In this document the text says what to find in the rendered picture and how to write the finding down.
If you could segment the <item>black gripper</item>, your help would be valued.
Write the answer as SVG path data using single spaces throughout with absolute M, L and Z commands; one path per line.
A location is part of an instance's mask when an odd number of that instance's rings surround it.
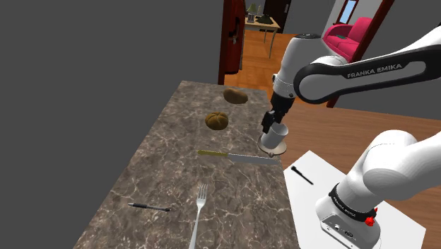
M 271 111 L 266 111 L 263 120 L 261 121 L 262 132 L 267 134 L 274 122 L 281 123 L 283 117 L 289 111 L 294 103 L 295 97 L 290 94 L 287 98 L 273 92 L 271 97 Z

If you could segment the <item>white cup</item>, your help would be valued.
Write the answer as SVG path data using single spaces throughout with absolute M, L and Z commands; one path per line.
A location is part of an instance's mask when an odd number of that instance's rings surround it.
M 288 134 L 288 128 L 284 124 L 273 123 L 267 133 L 263 133 L 261 143 L 268 149 L 276 148 Z

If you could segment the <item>tan round saucer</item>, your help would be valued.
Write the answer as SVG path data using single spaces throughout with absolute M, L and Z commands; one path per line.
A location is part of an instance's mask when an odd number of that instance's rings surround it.
M 269 148 L 265 147 L 265 145 L 263 145 L 263 142 L 261 141 L 261 136 L 258 138 L 257 146 L 259 147 L 259 149 L 261 151 L 263 151 L 266 154 L 268 154 L 268 156 L 270 158 L 272 158 L 274 156 L 277 156 L 277 155 L 284 154 L 286 152 L 286 150 L 287 150 L 287 146 L 286 146 L 286 143 L 284 141 L 282 141 L 274 149 L 269 149 Z

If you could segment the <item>brown potato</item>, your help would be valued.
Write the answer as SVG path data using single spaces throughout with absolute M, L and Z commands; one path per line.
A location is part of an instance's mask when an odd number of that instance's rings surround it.
M 236 88 L 226 88 L 223 91 L 223 97 L 232 104 L 244 104 L 248 101 L 248 95 Z

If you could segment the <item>brown bread roll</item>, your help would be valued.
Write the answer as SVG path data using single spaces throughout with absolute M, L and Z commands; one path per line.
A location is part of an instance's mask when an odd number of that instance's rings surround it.
M 228 126 L 229 119 L 224 112 L 212 112 L 205 117 L 205 123 L 212 130 L 222 130 Z

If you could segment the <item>black pin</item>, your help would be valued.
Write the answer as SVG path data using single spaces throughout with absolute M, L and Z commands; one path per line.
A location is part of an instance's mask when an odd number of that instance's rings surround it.
M 306 178 L 295 166 L 291 166 L 290 169 L 297 173 L 302 179 L 306 180 L 309 184 L 314 185 L 314 183 Z

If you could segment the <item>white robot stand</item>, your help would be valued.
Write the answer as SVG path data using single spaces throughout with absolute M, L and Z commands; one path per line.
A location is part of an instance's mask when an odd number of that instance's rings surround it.
M 306 152 L 295 166 L 309 184 L 290 167 L 284 170 L 293 220 L 301 249 L 362 249 L 356 245 L 357 234 L 331 219 L 322 225 L 315 205 L 326 197 L 336 183 L 346 176 L 312 151 Z M 380 225 L 380 239 L 368 249 L 422 249 L 426 228 L 393 207 L 381 202 L 375 223 Z

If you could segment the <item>dark red door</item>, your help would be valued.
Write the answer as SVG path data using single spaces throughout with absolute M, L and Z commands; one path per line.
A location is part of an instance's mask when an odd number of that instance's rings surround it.
M 218 85 L 240 70 L 245 29 L 245 0 L 223 0 Z

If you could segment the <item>wooden side table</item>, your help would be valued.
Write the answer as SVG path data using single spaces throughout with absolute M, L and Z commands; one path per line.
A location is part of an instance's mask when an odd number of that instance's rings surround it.
M 273 36 L 271 39 L 269 57 L 271 57 L 271 51 L 274 43 L 274 38 L 276 36 L 277 31 L 281 28 L 279 24 L 270 16 L 267 16 L 262 21 L 262 16 L 258 16 L 259 8 L 256 7 L 255 4 L 251 4 L 248 9 L 245 10 L 245 28 L 255 28 L 258 30 L 264 30 L 264 42 L 266 42 L 266 32 L 268 30 L 273 32 Z

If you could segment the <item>silver fork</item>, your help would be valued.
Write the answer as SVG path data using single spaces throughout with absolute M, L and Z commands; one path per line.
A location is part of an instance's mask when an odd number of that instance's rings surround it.
M 196 219 L 194 222 L 194 228 L 192 231 L 192 237 L 191 237 L 188 249 L 195 249 L 195 247 L 196 247 L 196 237 L 197 237 L 197 229 L 198 229 L 198 224 L 199 224 L 199 216 L 201 213 L 201 209 L 204 207 L 204 205 L 206 203 L 207 190 L 208 190 L 207 184 L 201 184 L 199 186 L 199 191 L 198 191 L 197 198 L 196 198 L 196 205 L 197 205 Z

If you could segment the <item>dark brown door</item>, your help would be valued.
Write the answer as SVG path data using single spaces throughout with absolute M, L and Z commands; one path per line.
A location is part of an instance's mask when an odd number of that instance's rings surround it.
M 291 0 L 265 0 L 263 13 L 272 17 L 279 25 L 278 33 L 282 33 L 288 17 Z

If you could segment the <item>pink sofa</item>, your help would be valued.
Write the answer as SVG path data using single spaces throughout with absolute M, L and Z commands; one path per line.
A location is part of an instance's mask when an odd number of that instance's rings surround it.
M 353 25 L 333 25 L 325 32 L 323 41 L 331 50 L 351 63 L 371 22 L 371 18 L 360 17 Z

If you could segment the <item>window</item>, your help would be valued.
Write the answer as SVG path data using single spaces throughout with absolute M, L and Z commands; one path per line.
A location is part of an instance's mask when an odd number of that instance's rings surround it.
M 339 16 L 339 23 L 348 24 L 351 16 L 357 6 L 358 0 L 345 0 L 341 14 Z

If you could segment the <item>black pen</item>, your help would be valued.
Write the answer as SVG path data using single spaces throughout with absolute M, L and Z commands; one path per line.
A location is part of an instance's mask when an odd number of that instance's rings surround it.
M 156 206 L 151 206 L 151 205 L 147 205 L 147 204 L 128 203 L 128 205 L 130 207 L 136 207 L 136 208 L 142 208 L 142 209 L 152 209 L 152 210 L 158 210 L 158 211 L 162 211 L 162 212 L 170 212 L 171 211 L 171 208 L 156 207 Z

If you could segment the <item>dark red door frame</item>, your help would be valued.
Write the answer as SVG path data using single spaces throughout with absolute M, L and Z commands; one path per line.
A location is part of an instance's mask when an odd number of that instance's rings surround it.
M 371 43 L 372 39 L 374 38 L 375 34 L 377 33 L 379 27 L 381 26 L 382 21 L 384 20 L 385 16 L 389 12 L 393 3 L 394 3 L 394 0 L 382 0 L 382 3 L 379 5 L 379 8 L 377 9 L 374 17 L 372 18 L 372 22 L 371 22 L 369 28 L 367 29 L 361 43 L 359 44 L 357 50 L 355 51 L 352 62 L 357 62 L 357 61 L 361 60 L 362 56 L 364 55 L 369 44 Z

